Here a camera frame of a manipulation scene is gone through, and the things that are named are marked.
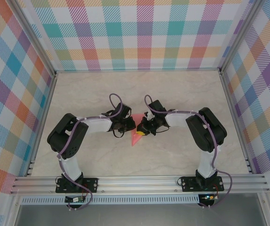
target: yellow object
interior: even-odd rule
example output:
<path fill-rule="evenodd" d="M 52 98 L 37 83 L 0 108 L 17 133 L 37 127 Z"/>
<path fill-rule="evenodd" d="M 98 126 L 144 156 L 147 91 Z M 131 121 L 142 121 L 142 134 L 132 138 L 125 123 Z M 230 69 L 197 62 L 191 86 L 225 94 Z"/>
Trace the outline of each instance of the yellow object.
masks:
<path fill-rule="evenodd" d="M 136 134 L 139 134 L 139 135 L 141 135 L 141 136 L 144 136 L 144 135 L 145 135 L 145 134 L 144 134 L 143 132 L 141 132 L 141 131 L 137 131 Z"/>

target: pink triangular object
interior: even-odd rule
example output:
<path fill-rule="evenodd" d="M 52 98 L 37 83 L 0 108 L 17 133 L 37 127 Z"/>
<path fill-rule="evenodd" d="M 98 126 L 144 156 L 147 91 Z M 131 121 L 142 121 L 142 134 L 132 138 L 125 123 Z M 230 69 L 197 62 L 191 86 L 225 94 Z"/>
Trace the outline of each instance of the pink triangular object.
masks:
<path fill-rule="evenodd" d="M 136 123 L 136 127 L 140 124 L 142 121 L 142 118 L 144 117 L 144 114 L 132 114 L 131 115 Z M 137 143 L 141 139 L 141 135 L 136 134 L 137 128 L 133 129 L 131 131 L 131 145 L 134 146 L 135 143 Z"/>

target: marble surface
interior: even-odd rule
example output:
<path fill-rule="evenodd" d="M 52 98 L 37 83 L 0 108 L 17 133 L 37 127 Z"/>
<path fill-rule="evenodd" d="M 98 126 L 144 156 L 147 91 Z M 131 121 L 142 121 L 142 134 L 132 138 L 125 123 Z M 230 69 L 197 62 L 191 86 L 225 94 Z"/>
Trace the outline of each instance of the marble surface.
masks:
<path fill-rule="evenodd" d="M 145 94 L 159 99 L 166 109 L 198 111 L 209 107 L 228 133 L 216 167 L 231 174 L 248 173 L 217 71 L 166 71 L 60 74 L 32 176 L 60 175 L 56 153 L 48 145 L 47 136 L 64 114 L 88 117 L 107 112 L 112 109 L 108 100 L 112 92 L 120 95 L 132 113 L 147 111 Z M 195 173 L 200 150 L 189 129 L 171 128 L 155 137 L 143 137 L 133 147 L 130 132 L 123 138 L 115 138 L 111 132 L 90 134 L 77 156 L 87 176 L 186 175 Z"/>

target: gray floor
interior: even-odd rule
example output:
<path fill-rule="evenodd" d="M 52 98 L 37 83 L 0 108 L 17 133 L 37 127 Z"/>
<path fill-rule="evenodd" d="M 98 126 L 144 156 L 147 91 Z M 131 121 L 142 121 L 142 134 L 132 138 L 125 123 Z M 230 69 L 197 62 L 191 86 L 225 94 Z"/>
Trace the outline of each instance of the gray floor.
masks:
<path fill-rule="evenodd" d="M 145 94 L 159 99 L 166 109 L 198 111 L 209 107 L 228 132 L 217 168 L 231 174 L 248 173 L 217 71 L 166 71 L 60 74 L 32 176 L 60 175 L 56 154 L 47 143 L 48 134 L 66 113 L 86 117 L 111 110 L 108 95 L 112 92 L 121 96 L 132 113 L 147 111 Z M 189 129 L 171 128 L 155 137 L 143 137 L 133 147 L 130 132 L 120 139 L 112 133 L 90 134 L 77 155 L 87 176 L 180 175 L 195 173 L 200 150 Z"/>
<path fill-rule="evenodd" d="M 265 226 L 256 194 L 231 194 L 209 209 L 197 204 L 22 206 L 17 226 Z"/>

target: metal extrusion rail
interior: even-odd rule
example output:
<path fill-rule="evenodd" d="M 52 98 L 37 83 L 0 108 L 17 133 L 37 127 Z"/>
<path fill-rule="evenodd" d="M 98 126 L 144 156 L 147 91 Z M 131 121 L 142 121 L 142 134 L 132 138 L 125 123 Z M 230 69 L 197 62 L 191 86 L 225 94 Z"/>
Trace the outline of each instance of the metal extrusion rail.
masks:
<path fill-rule="evenodd" d="M 230 186 L 228 176 L 220 175 L 223 179 L 226 193 Z M 98 177 L 98 195 L 166 195 L 166 194 L 206 194 L 207 192 L 183 193 L 177 185 L 181 176 L 116 176 Z M 56 177 L 17 177 L 12 195 L 66 195 L 55 193 Z M 235 174 L 232 175 L 233 186 L 231 193 L 266 193 L 269 185 L 262 174 Z"/>

